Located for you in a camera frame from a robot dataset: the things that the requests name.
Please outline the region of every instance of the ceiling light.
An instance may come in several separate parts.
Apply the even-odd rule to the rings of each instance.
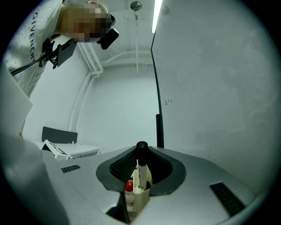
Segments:
[[[152,33],[155,33],[155,30],[156,30],[156,24],[157,24],[158,16],[159,16],[159,13],[160,13],[161,5],[162,5],[162,0],[155,0],[153,22],[152,22],[152,31],[151,31]]]

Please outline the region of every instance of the white ceiling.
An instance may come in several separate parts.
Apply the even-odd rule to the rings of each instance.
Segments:
[[[64,4],[76,4],[88,2],[88,0],[66,0]],[[100,0],[105,4],[109,12],[116,18],[113,28],[119,32],[119,38],[107,49],[102,50],[100,45],[94,43],[94,49],[100,61],[107,60],[118,53],[136,50],[136,20],[134,11],[130,8],[133,0]],[[151,33],[152,18],[154,10],[153,0],[140,0],[142,8],[137,12],[138,15],[138,50],[149,52],[151,49],[153,34]],[[118,65],[135,63],[135,54],[124,54],[107,65]],[[151,63],[151,54],[140,53],[139,63]]]

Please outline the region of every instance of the person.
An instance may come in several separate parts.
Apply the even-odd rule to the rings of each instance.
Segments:
[[[79,42],[97,42],[110,29],[108,18],[108,9],[99,2],[65,6],[61,0],[43,0],[14,34],[3,62],[9,71],[29,64],[45,54],[42,46],[46,39],[54,40],[61,35]],[[13,76],[28,98],[45,67],[38,62]]]

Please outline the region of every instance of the white shirt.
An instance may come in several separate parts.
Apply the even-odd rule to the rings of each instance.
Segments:
[[[54,34],[61,6],[61,0],[43,0],[27,16],[11,39],[4,55],[4,62],[6,61],[10,71],[41,57],[43,42]],[[28,97],[45,66],[39,67],[38,62],[14,76]]]

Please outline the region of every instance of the black cap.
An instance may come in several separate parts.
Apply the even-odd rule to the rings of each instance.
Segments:
[[[145,166],[147,164],[148,144],[146,142],[138,142],[135,150],[138,164]]]

